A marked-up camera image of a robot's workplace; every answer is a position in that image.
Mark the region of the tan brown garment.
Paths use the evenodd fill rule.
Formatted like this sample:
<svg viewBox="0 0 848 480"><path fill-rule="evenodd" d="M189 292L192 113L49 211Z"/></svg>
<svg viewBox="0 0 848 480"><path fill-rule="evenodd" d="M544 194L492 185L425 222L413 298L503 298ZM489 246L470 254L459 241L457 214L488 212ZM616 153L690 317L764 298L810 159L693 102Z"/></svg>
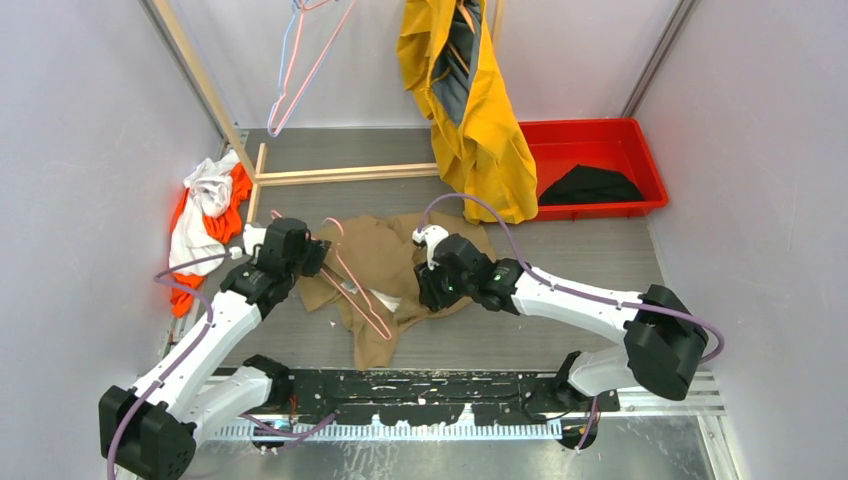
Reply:
<svg viewBox="0 0 848 480"><path fill-rule="evenodd" d="M407 213L375 218L384 223L385 230L379 228L379 233L385 232L386 236L378 241L376 248L365 249L367 272L376 273L376 279L369 288L383 294L382 300L387 306L382 308L381 315L393 327L395 341L383 340L341 296L314 310L329 305L338 308L342 324L353 337L353 361L358 370L389 366L399 337L405 330L425 319L447 317L471 304L470 299L463 298L438 313L421 305L414 268L426 261L426 253L417 249L411 240L421 215ZM328 224L316 233L316 237L331 241L333 246L337 234L335 226Z"/></svg>

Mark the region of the yellow pleated skirt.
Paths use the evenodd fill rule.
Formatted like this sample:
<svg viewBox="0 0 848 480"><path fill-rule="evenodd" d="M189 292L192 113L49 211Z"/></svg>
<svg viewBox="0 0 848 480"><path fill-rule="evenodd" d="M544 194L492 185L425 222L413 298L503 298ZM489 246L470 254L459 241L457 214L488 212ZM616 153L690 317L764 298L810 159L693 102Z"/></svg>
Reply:
<svg viewBox="0 0 848 480"><path fill-rule="evenodd" d="M430 122L439 177L466 195L465 218L519 224L538 214L536 163L514 114L501 74L486 2L464 1L472 36L457 1L408 1L396 54L404 88ZM453 57L451 40L468 63Z"/></svg>

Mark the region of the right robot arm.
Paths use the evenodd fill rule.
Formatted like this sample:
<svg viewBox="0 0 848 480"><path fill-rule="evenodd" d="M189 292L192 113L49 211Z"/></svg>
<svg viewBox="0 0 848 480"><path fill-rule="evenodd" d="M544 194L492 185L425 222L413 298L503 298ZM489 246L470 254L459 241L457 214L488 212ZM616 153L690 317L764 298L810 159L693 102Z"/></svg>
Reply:
<svg viewBox="0 0 848 480"><path fill-rule="evenodd" d="M606 350L566 356L550 387L565 409L580 410L605 392L630 387L671 401L687 397L708 334L668 288L604 290L517 258L492 260L470 240L436 225L414 231L412 240L426 251L415 276L419 301L430 311L470 299L489 311L544 317L613 342Z"/></svg>

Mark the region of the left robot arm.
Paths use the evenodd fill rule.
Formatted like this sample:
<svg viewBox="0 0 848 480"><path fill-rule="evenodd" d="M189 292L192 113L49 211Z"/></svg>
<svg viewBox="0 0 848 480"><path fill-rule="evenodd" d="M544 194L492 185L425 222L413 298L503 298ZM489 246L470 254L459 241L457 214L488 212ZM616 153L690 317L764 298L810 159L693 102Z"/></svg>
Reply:
<svg viewBox="0 0 848 480"><path fill-rule="evenodd" d="M206 257L247 261L228 272L213 298L189 289L204 312L148 373L132 386L111 386L98 403L106 476L123 469L140 479L178 479L197 448L236 417L257 407L277 413L290 403L290 370L263 355L206 389L229 352L289 297L298 279L314 277L331 250L295 218L250 227L244 244Z"/></svg>

